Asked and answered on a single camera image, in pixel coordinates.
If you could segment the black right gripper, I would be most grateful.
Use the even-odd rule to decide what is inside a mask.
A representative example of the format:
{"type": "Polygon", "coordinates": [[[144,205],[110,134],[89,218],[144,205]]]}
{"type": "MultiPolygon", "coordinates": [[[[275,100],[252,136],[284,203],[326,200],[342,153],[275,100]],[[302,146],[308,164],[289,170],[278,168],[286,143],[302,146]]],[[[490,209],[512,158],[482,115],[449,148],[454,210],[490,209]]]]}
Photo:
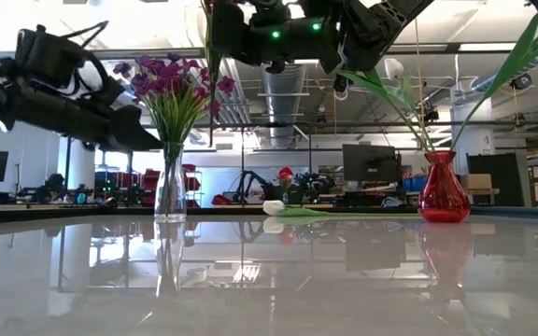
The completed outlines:
{"type": "Polygon", "coordinates": [[[216,0],[211,22],[211,49],[241,63],[268,63],[277,73],[286,63],[316,59],[330,73],[342,62],[339,1],[296,1],[303,16],[294,18],[290,4],[255,1],[248,25],[233,1],[216,0]]]}

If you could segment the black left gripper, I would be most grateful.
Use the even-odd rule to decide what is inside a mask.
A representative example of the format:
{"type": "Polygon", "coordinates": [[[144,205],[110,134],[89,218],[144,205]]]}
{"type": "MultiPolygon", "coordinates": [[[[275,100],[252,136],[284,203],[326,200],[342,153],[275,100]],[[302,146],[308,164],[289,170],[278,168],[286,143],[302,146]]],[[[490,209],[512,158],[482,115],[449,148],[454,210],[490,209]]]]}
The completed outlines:
{"type": "Polygon", "coordinates": [[[102,150],[149,151],[163,147],[140,124],[141,110],[110,105],[124,88],[113,78],[89,98],[68,99],[51,91],[17,85],[11,91],[14,119],[33,126],[99,145],[102,150]]]}

